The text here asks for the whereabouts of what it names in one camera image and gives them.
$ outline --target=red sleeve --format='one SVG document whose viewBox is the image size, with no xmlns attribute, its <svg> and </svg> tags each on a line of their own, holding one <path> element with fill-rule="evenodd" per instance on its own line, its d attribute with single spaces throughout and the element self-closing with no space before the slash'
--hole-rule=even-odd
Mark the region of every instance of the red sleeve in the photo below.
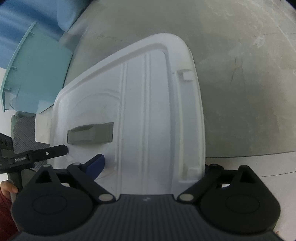
<svg viewBox="0 0 296 241">
<path fill-rule="evenodd" d="M 6 241 L 15 233 L 17 227 L 10 213 L 11 201 L 0 191 L 0 241 Z"/>
</svg>

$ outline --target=person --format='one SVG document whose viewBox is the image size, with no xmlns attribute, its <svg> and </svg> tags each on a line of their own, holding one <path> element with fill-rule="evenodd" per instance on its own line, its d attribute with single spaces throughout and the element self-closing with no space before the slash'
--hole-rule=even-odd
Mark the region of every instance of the person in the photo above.
<svg viewBox="0 0 296 241">
<path fill-rule="evenodd" d="M 18 189 L 10 181 L 0 184 L 0 241 L 7 241 L 17 233 L 17 227 L 12 219 L 10 193 L 16 194 Z"/>
</svg>

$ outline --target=white plastic lid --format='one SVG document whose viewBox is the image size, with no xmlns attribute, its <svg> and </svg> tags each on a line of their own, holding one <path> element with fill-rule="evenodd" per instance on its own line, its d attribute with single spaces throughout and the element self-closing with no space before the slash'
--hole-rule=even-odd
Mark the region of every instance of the white plastic lid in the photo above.
<svg viewBox="0 0 296 241">
<path fill-rule="evenodd" d="M 113 142 L 69 145 L 67 131 L 114 122 Z M 56 98 L 51 146 L 66 144 L 54 168 L 85 163 L 98 153 L 106 165 L 96 182 L 116 195 L 177 196 L 204 174 L 205 131 L 192 54 L 183 40 L 156 34 L 97 63 Z"/>
</svg>

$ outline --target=blue plastic container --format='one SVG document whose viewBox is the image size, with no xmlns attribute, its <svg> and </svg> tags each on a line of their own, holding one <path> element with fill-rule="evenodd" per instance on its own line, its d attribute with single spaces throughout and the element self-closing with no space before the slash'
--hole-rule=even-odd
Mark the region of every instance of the blue plastic container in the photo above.
<svg viewBox="0 0 296 241">
<path fill-rule="evenodd" d="M 40 113 L 52 106 L 72 54 L 32 23 L 8 64 L 1 85 L 3 109 Z"/>
</svg>

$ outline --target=concrete floor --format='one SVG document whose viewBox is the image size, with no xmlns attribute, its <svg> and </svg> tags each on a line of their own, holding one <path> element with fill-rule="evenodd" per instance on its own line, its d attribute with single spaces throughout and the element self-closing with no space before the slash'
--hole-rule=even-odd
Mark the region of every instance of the concrete floor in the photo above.
<svg viewBox="0 0 296 241">
<path fill-rule="evenodd" d="M 280 0 L 94 1 L 64 36 L 75 50 L 66 82 L 131 43 L 173 33 L 196 64 L 207 157 L 293 151 L 295 19 Z"/>
</svg>

